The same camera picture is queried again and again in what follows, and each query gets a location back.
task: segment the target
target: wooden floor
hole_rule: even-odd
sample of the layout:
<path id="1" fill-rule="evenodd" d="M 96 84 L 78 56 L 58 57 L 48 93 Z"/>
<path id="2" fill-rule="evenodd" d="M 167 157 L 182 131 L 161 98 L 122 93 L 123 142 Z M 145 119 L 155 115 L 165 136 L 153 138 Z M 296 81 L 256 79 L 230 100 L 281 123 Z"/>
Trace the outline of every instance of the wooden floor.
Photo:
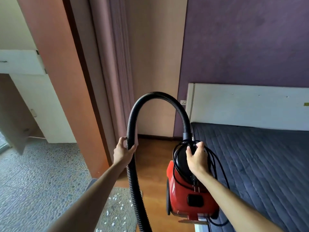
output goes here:
<path id="1" fill-rule="evenodd" d="M 179 142 L 139 139 L 136 167 L 143 201 L 154 232 L 194 232 L 193 224 L 179 223 L 182 218 L 166 213 L 166 169 L 172 160 L 173 148 Z M 115 186 L 129 187 L 126 174 Z"/>

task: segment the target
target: person's right arm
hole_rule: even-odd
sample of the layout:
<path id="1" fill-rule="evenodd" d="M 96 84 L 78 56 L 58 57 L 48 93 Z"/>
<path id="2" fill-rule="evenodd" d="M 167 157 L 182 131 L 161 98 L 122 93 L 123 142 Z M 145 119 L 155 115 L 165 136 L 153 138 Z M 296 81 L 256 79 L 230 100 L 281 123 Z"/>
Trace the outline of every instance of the person's right arm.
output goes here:
<path id="1" fill-rule="evenodd" d="M 187 162 L 191 172 L 207 188 L 237 232 L 283 232 L 209 174 L 203 142 L 197 144 L 194 155 L 187 148 Z"/>

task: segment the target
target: black button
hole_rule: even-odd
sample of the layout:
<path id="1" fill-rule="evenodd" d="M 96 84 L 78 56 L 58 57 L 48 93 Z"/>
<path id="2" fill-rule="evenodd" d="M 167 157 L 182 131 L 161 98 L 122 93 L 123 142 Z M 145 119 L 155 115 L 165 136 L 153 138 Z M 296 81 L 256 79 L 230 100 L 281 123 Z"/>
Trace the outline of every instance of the black button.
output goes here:
<path id="1" fill-rule="evenodd" d="M 203 207 L 204 206 L 204 199 L 201 195 L 188 195 L 187 197 L 188 205 L 191 207 Z"/>

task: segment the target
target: hand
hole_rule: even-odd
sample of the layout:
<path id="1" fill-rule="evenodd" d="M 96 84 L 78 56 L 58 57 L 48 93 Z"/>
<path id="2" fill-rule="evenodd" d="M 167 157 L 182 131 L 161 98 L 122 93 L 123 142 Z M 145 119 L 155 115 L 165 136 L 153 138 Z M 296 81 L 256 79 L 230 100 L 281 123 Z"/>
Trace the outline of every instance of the hand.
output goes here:
<path id="1" fill-rule="evenodd" d="M 137 148 L 137 145 L 134 144 L 130 150 L 127 150 L 123 146 L 123 141 L 125 141 L 127 138 L 121 137 L 119 139 L 119 142 L 114 149 L 114 164 L 123 164 L 124 167 L 126 167 L 130 161 L 132 160 L 132 156 Z"/>
<path id="2" fill-rule="evenodd" d="M 194 155 L 192 155 L 190 147 L 187 147 L 186 153 L 189 169 L 194 175 L 197 176 L 203 172 L 209 173 L 209 171 L 207 164 L 208 154 L 204 151 L 204 143 L 199 142 L 196 144 L 196 146 L 197 149 Z"/>

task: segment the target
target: person's left arm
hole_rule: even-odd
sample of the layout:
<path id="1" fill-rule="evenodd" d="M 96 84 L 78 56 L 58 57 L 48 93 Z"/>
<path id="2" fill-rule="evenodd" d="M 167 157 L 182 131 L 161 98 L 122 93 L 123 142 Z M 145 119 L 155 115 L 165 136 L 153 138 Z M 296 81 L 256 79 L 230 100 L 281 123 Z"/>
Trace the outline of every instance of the person's left arm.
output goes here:
<path id="1" fill-rule="evenodd" d="M 93 232 L 103 211 L 107 198 L 120 173 L 129 164 L 136 150 L 134 145 L 126 150 L 121 137 L 114 150 L 113 165 L 79 198 L 48 232 L 89 231 Z"/>

